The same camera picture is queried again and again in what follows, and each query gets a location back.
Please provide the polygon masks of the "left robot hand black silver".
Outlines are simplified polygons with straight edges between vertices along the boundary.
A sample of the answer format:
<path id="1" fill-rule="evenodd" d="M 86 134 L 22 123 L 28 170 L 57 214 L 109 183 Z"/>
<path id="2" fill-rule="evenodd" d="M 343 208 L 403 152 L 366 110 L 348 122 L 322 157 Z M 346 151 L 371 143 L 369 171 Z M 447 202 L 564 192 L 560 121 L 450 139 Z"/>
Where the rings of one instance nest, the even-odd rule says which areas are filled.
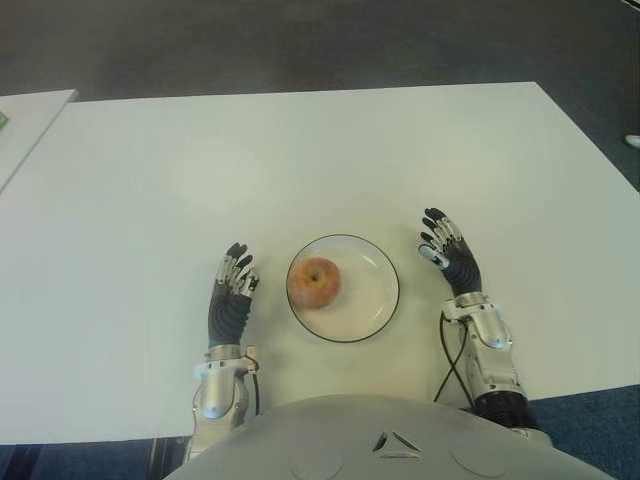
<path id="1" fill-rule="evenodd" d="M 207 315 L 208 347 L 239 345 L 260 279 L 246 244 L 234 243 L 222 257 Z"/>

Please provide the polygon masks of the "right robot hand black silver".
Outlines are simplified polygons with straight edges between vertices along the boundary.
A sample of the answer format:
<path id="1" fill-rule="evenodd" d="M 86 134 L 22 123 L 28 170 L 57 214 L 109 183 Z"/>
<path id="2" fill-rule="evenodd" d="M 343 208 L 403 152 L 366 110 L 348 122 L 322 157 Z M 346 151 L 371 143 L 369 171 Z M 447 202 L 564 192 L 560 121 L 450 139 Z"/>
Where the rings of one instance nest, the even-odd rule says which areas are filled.
<path id="1" fill-rule="evenodd" d="M 455 296 L 483 291 L 480 268 L 455 223 L 441 210 L 426 208 L 420 255 L 436 265 Z"/>

